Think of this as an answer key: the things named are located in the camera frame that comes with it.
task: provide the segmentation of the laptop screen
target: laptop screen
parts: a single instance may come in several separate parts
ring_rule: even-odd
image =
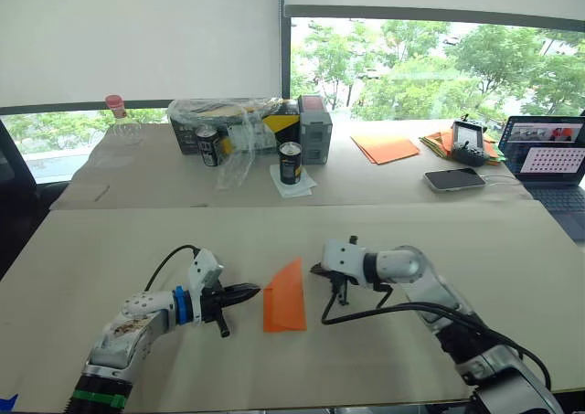
[[[510,117],[499,148],[523,182],[578,184],[585,174],[585,117]]]

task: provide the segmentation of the table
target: table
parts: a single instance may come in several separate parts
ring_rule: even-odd
[[[226,266],[224,284],[265,286],[302,256],[308,330],[265,334],[261,295],[225,311],[230,338],[214,324],[180,328],[154,344],[128,411],[466,398],[415,314],[320,325],[330,286],[308,270],[326,239],[350,234],[372,250],[419,247],[487,323],[544,360],[554,389],[585,387],[583,254],[538,202],[519,201],[53,211],[0,282],[0,397],[18,392],[16,410],[63,409],[103,325],[171,249],[193,243]],[[185,284],[189,263],[177,255],[154,288]],[[344,312],[378,299],[351,288]],[[402,300],[397,290],[391,302]]]
[[[169,124],[144,125],[144,140],[134,146],[112,144],[106,135],[73,177],[72,185],[107,185],[97,202],[76,199],[68,192],[54,209],[129,207],[277,207],[319,205],[380,205],[410,202],[461,202],[471,200],[532,199],[522,186],[497,186],[482,190],[436,194],[423,183],[422,174],[464,167],[443,160],[418,138],[448,129],[451,121],[340,122],[333,129],[329,161],[309,165],[318,186],[311,196],[283,199],[269,175],[276,154],[258,155],[240,187],[216,190],[219,168],[203,165],[201,157],[181,154]],[[408,136],[420,154],[386,165],[373,165],[350,138],[351,133]],[[504,165],[485,165],[481,175],[512,176]]]

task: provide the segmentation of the black can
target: black can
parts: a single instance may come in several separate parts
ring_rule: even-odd
[[[301,145],[286,142],[279,148],[281,157],[281,181],[292,185],[301,180]]]
[[[221,144],[219,144],[219,133],[216,128],[208,124],[202,124],[195,130],[197,137],[197,146],[203,163],[210,167],[215,167],[221,163],[223,153]]]

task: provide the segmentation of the green tape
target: green tape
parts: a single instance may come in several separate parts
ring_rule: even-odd
[[[126,397],[121,394],[91,393],[89,391],[76,389],[73,391],[72,397],[81,400],[88,400],[90,402],[103,403],[104,405],[110,405],[112,408],[124,408],[126,405]]]

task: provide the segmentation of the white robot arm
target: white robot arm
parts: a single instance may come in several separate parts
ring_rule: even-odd
[[[179,325],[215,321],[221,336],[229,336],[222,308],[248,300],[260,288],[249,283],[223,288],[218,280],[223,266],[211,251],[194,253],[186,290],[139,292],[124,302],[91,349],[65,412],[121,412],[154,340]]]
[[[418,249],[402,246],[390,251],[368,252],[356,244],[329,240],[324,256],[312,271],[329,278],[333,296],[325,308],[324,324],[415,310],[429,330],[439,339],[442,349],[451,356],[455,369],[467,385],[476,386],[466,412],[490,414],[554,413],[562,408],[546,385],[522,362],[516,352],[540,361],[509,338],[489,329],[467,303],[434,269],[431,261]],[[379,292],[387,292],[378,308],[345,317],[327,319],[335,298],[346,301],[347,283]],[[411,303],[380,308],[399,284]],[[549,386],[548,372],[546,381]]]

